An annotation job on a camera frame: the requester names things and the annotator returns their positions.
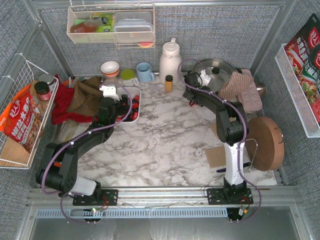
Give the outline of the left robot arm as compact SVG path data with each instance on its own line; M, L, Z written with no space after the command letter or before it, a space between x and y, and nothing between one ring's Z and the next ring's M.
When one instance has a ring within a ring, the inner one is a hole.
M114 132L114 127L131 113L133 98L126 95L127 112L123 113L121 100L104 97L99 101L98 112L93 122L80 135L63 143L49 143L44 150L36 182L47 195L63 193L80 196L94 196L99 193L98 183L78 176L78 160L89 150L106 142Z

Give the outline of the brown cardboard square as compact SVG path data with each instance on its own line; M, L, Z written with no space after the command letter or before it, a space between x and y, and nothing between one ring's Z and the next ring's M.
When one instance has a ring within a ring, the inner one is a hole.
M210 124L210 129L211 131L213 132L214 136L218 139L218 133L217 133L217 123L216 122L213 122Z

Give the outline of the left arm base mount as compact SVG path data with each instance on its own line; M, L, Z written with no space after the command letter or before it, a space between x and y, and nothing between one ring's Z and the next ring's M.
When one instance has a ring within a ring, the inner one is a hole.
M73 196L73 206L116 206L118 202L117 189L102 189L100 193L94 193L93 196L75 195Z

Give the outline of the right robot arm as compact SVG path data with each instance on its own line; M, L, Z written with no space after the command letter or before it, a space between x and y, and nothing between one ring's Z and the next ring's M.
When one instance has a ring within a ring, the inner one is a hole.
M215 114L216 133L224 144L226 157L224 187L245 190L243 151L249 130L243 105L219 97L207 86L200 86L196 73L188 72L180 80L186 86L184 98Z

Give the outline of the pink striped cloth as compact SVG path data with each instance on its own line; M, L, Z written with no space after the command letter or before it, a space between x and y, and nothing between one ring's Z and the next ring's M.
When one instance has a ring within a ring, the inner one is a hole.
M234 71L229 81L218 91L218 96L231 101L234 97L244 92L253 82L254 78L252 76Z

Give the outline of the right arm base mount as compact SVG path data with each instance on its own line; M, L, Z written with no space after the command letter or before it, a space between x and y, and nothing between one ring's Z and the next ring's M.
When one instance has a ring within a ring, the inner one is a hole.
M209 205L251 205L254 203L251 189L242 186L207 188L206 196Z

